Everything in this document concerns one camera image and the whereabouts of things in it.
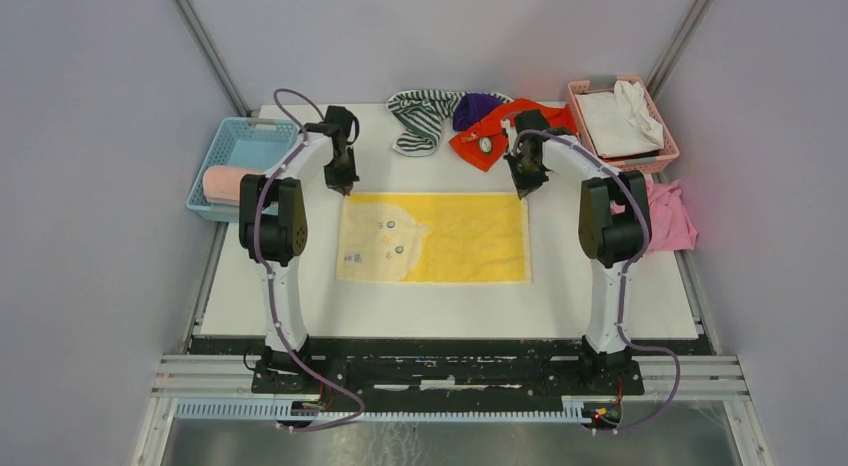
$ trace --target orange shirt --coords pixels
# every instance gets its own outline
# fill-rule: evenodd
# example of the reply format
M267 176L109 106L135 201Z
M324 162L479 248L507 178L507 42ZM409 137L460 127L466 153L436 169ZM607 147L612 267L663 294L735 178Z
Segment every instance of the orange shirt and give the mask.
M468 131L454 136L450 145L462 159L478 169L488 171L504 155L509 143L501 120L509 119L510 126L514 127L515 115L533 109L540 110L552 128L566 128L577 133L577 125L568 108L550 108L529 99L516 99L498 106Z

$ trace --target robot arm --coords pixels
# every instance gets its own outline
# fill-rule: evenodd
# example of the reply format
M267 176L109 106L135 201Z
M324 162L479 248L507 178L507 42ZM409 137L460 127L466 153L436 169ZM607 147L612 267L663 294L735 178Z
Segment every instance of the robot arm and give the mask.
M306 247L308 229L306 209L303 203L301 181L308 182L324 166L327 187L349 194L356 176L356 162L348 137L358 121L350 111L338 106L327 108L324 121L305 125L308 137L298 147L289 151L277 164L263 175L247 175L242 178L239 198L239 242L248 250L254 261L253 235L259 195L266 182L281 169L282 173L273 180L263 208L276 203L277 213L263 212L261 216L259 244L262 256L271 264L273 273L257 263L265 304L270 305L268 281L274 281L274 310L267 311L265 344L271 351L285 354L285 347L277 334L280 328L294 349L301 351L308 338L300 309L298 289L299 256Z
M548 124L539 111L527 111L515 118L516 130L545 131ZM650 234L645 178L638 171L622 172L600 162L580 146L577 138L566 131L550 131L563 141L530 134L518 151L507 154L510 171L519 197L538 189L548 180L547 172L556 171L571 180L580 190L578 235L583 252L592 261L592 308L589 328L584 337L584 351L592 363L593 373L621 366L630 359L629 348L622 340L618 326L627 332L627 286L633 279L635 257L644 241L642 227L632 205L612 175L628 187L647 221ZM613 214L610 204L616 202L625 210Z

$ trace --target pink cloth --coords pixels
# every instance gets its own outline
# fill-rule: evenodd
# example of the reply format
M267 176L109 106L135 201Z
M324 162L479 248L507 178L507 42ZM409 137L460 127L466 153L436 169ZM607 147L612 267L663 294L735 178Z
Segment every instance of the pink cloth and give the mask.
M209 166L203 173L203 195L210 203L238 206L241 178L245 174L262 174L262 171L234 166Z
M698 231L680 199L683 190L680 189L679 181L654 184L648 180L647 189L652 234L647 252L695 249ZM621 211L624 211L624 206L613 207L613 212Z

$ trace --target white table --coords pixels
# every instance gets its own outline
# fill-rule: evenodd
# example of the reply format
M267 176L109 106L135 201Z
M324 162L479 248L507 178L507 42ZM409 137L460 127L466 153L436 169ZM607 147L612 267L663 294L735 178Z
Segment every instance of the white table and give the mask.
M513 192L505 161L483 173L447 144L445 124L435 154L408 158L390 149L402 126L382 104L345 105L360 120L354 145L359 192ZM307 106L299 119L316 121ZM283 118L275 106L261 117ZM309 239L300 291L311 335L374 338L579 338L587 328L591 271L577 239L578 191L551 180L529 196L533 282L530 284L369 284L335 279L341 196L319 173L304 185ZM228 227L200 334L264 336L265 310L254 263ZM654 253L637 265L629 310L635 338L697 337L674 254Z

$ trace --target white cloth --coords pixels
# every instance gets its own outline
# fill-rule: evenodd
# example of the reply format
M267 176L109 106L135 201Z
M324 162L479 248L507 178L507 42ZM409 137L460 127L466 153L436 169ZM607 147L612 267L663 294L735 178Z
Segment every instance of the white cloth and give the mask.
M662 149L663 126L648 111L645 88L617 81L613 91L577 96L598 156L617 158Z

